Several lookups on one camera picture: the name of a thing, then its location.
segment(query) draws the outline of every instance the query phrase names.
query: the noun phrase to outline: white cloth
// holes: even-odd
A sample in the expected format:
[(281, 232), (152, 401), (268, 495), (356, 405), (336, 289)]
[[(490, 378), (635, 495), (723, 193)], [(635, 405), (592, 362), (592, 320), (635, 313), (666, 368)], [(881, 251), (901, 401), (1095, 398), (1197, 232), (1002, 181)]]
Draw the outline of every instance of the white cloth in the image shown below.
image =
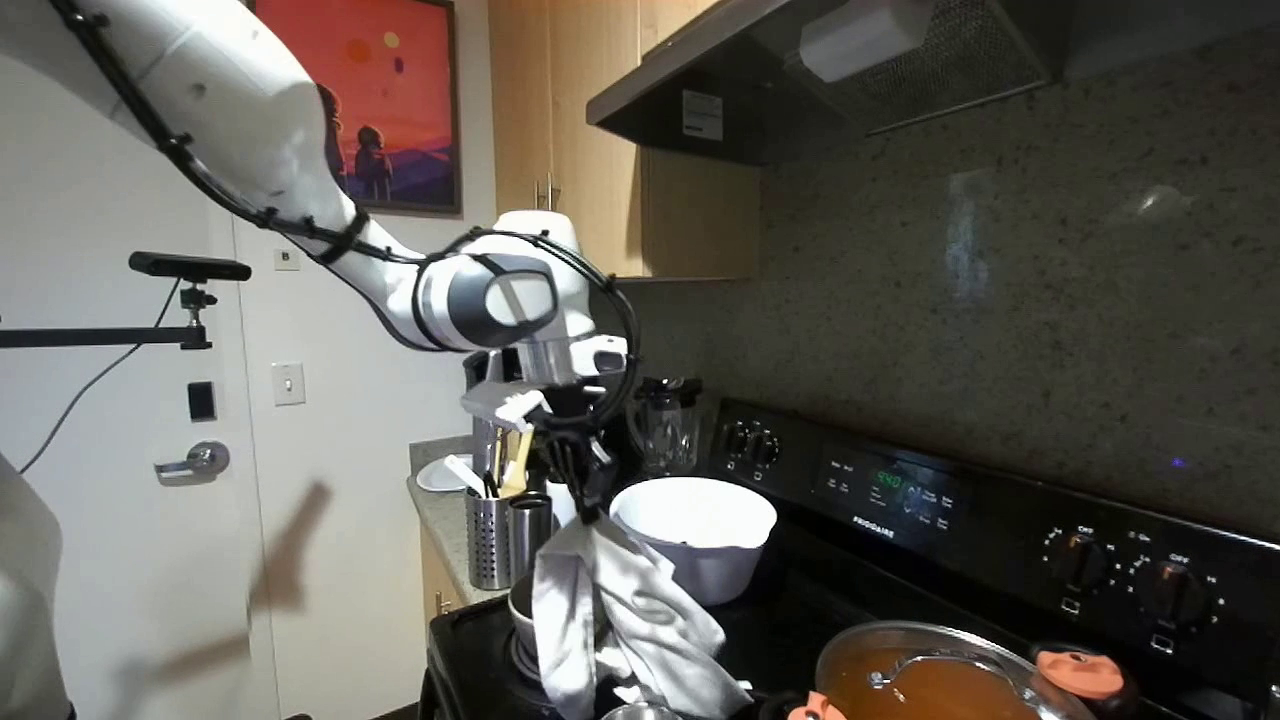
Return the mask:
[(731, 715), (748, 693), (716, 665), (723, 627), (672, 566), (610, 522), (567, 524), (537, 556), (541, 683), (565, 720), (594, 715), (594, 683), (632, 689), (617, 720)]
[(0, 456), (0, 715), (63, 720), (69, 693), (50, 643), (59, 529)]

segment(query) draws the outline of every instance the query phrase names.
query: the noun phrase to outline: wooden cabinet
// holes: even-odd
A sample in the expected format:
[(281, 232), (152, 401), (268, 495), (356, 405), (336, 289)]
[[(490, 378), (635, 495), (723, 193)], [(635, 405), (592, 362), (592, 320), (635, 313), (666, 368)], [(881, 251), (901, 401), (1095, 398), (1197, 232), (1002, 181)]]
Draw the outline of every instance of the wooden cabinet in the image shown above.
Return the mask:
[(623, 280), (731, 280), (759, 251), (759, 170), (635, 149), (586, 99), (708, 0), (489, 0), (501, 210), (572, 217)]

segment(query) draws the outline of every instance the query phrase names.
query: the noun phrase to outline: backsplash tile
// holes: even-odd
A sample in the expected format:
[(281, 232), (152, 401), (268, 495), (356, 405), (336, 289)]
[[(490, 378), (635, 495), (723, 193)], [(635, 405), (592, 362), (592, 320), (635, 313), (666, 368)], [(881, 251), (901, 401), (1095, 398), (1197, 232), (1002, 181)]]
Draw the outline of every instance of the backsplash tile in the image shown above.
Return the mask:
[(646, 374), (1280, 537), (1280, 30), (769, 178)]

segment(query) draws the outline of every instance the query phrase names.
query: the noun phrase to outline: stove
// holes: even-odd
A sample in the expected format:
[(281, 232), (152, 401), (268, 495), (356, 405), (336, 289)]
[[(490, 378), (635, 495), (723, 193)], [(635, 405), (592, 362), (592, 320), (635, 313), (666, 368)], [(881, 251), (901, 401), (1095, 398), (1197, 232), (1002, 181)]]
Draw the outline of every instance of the stove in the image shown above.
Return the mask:
[[(1107, 654), (1130, 689), (1090, 706), (1098, 720), (1280, 715), (1270, 539), (743, 401), (720, 405), (704, 473), (779, 509), (748, 597), (713, 609), (723, 665), (759, 696), (743, 715), (782, 715), (811, 689), (820, 647), (863, 620), (950, 625), (1019, 655)], [(551, 715), (508, 660), (508, 637), (505, 606), (440, 616), (422, 710)]]

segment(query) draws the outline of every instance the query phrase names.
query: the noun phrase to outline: painting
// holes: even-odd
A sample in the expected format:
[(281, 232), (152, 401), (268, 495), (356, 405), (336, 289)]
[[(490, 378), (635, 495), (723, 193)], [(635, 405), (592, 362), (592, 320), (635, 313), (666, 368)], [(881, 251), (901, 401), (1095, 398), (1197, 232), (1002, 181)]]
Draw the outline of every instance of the painting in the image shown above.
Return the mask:
[(253, 0), (310, 73), (329, 170), (363, 210), (461, 213), (447, 0)]

